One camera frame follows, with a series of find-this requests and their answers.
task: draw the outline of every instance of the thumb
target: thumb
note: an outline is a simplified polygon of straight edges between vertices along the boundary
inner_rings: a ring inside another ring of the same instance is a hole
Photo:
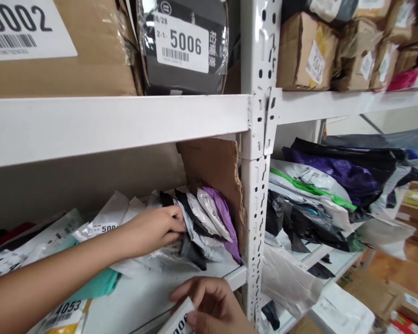
[[[192,311],[187,315],[187,324],[197,334],[225,333],[223,323],[204,312]]]

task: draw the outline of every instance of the floor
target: floor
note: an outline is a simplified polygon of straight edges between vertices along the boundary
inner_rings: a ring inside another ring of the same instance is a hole
[[[368,271],[386,282],[393,281],[418,294],[418,247],[406,244],[405,254],[409,261],[376,253]]]

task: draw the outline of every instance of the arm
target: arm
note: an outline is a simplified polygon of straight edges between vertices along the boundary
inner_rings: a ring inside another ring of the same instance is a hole
[[[105,268],[164,247],[183,232],[180,207],[145,210],[110,232],[1,276],[0,334],[26,333]]]

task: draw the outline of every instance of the hand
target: hand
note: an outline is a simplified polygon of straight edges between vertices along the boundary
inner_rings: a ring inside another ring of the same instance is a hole
[[[123,258],[139,257],[177,241],[184,228],[179,206],[142,211],[124,225],[100,236],[114,238]]]
[[[197,311],[187,315],[187,324],[197,334],[256,334],[228,282],[223,278],[194,277],[170,295],[177,302],[171,313],[190,296]]]

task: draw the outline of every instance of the purple plastic bag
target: purple plastic bag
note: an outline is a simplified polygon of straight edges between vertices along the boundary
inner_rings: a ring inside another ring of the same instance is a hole
[[[283,147],[282,152],[286,161],[314,167],[333,177],[344,187],[356,206],[362,206],[362,199],[378,192],[378,183],[368,169],[348,160],[309,155],[287,147]]]
[[[238,251],[238,241],[237,235],[235,233],[234,226],[232,225],[231,216],[229,216],[228,204],[226,203],[224,197],[214,188],[203,187],[203,190],[209,194],[215,201],[215,205],[218,209],[218,214],[221,217],[224,225],[229,231],[229,235],[232,238],[232,242],[225,242],[224,246],[229,253],[234,257],[234,259],[240,263],[240,253]]]

